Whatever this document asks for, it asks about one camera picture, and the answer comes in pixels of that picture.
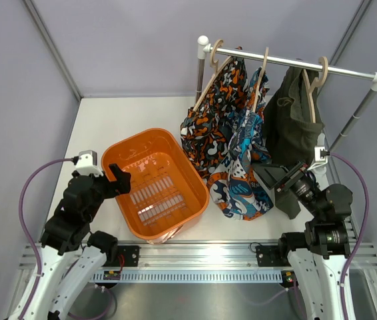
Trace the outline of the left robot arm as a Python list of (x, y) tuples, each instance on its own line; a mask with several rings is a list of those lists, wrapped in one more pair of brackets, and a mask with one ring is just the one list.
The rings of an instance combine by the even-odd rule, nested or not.
[(52, 218), (36, 246), (36, 266), (10, 319), (65, 319), (91, 277), (103, 265), (123, 264), (116, 237), (90, 224), (104, 200), (131, 190), (131, 174), (115, 163), (109, 165), (110, 181), (95, 165), (77, 167)]

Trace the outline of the olive green shorts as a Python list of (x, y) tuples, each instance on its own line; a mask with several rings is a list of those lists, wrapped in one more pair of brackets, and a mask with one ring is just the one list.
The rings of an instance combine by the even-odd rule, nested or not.
[(262, 134), (271, 163), (293, 165), (298, 161), (311, 164), (314, 147), (324, 128), (316, 105), (317, 90), (313, 94), (316, 122), (310, 121), (306, 88), (302, 69), (289, 67), (280, 88), (264, 109)]

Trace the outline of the orange black camo shorts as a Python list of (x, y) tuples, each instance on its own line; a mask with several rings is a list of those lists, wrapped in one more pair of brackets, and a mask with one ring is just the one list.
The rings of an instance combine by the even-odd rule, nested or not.
[(188, 109), (180, 127), (181, 145), (202, 179), (208, 179), (228, 153), (247, 94), (244, 59), (228, 57), (196, 105)]

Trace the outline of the blue orange patterned shorts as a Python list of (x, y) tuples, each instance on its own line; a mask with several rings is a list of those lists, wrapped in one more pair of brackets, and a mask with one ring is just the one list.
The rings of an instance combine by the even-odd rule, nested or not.
[(271, 198), (252, 170), (253, 162), (270, 161), (262, 135), (265, 97), (269, 90), (266, 72), (261, 81), (256, 113), (251, 111), (260, 70), (261, 67), (249, 81), (246, 103), (239, 113), (235, 131), (228, 144), (228, 153), (206, 184), (213, 202), (223, 215), (237, 220), (251, 221), (273, 208)]

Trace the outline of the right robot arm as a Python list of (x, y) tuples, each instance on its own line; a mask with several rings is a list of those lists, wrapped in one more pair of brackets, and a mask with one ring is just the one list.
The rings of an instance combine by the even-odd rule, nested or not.
[(307, 319), (355, 319), (349, 281), (350, 242), (345, 220), (352, 213), (352, 192), (344, 185), (320, 189), (307, 166), (252, 165), (269, 188), (289, 192), (312, 214), (303, 232), (283, 233), (277, 257), (294, 271)]

